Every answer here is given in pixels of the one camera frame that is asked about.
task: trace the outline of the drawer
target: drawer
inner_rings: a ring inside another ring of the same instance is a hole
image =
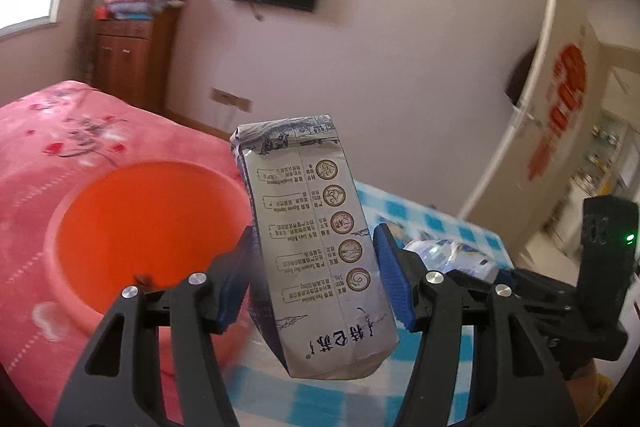
[[[96,32],[98,35],[111,35],[113,37],[127,37],[129,21],[98,21]]]
[[[153,21],[127,21],[127,37],[150,39]]]

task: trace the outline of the red chinese character decoration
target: red chinese character decoration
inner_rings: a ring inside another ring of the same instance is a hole
[[[549,120],[536,151],[529,161],[529,181],[542,176],[565,131],[571,128],[582,109],[587,85],[587,70],[580,48],[575,44],[564,47],[554,65],[556,96],[549,97]]]

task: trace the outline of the brown cabinet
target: brown cabinet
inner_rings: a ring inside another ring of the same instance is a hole
[[[161,114],[180,10],[151,21],[98,21],[94,87]]]

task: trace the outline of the blue gripper pad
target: blue gripper pad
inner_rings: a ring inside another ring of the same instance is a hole
[[[402,272],[402,268],[396,259],[396,241],[387,230],[385,233],[382,225],[378,225],[373,231],[373,248],[380,266],[380,277],[386,290],[386,295],[391,302],[394,315],[408,331],[415,326],[414,307],[412,305],[412,288]]]

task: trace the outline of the floral bedspread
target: floral bedspread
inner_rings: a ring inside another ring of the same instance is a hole
[[[150,160],[193,162],[240,180],[228,142],[79,82],[0,108],[0,363],[48,424],[87,340],[47,283],[42,248],[50,216],[79,185]],[[175,393],[166,399],[176,409]]]

